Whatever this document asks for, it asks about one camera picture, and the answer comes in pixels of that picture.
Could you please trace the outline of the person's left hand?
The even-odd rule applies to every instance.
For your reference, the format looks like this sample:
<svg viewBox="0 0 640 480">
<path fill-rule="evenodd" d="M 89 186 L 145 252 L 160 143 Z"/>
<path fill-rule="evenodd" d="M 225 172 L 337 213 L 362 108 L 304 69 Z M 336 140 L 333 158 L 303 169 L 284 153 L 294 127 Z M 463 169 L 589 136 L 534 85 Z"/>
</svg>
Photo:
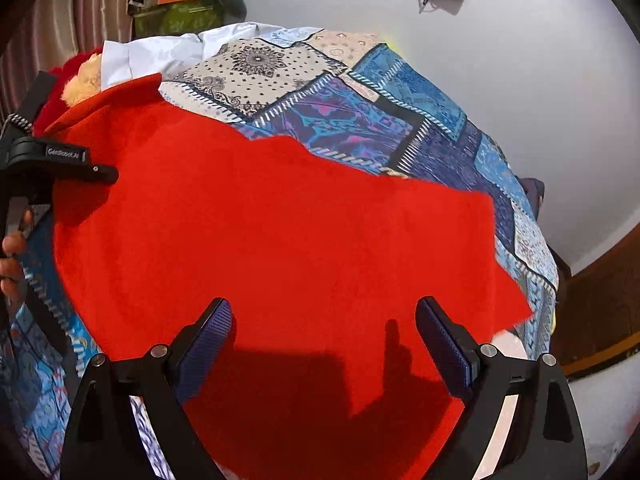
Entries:
<svg viewBox="0 0 640 480">
<path fill-rule="evenodd" d="M 34 222 L 32 208 L 26 207 L 18 227 L 6 234 L 2 240 L 1 248 L 4 257 L 1 258 L 1 291 L 6 297 L 6 306 L 10 315 L 14 315 L 26 298 L 25 275 L 18 257 L 26 252 L 27 242 L 24 231 L 32 226 L 32 222 Z"/>
</svg>

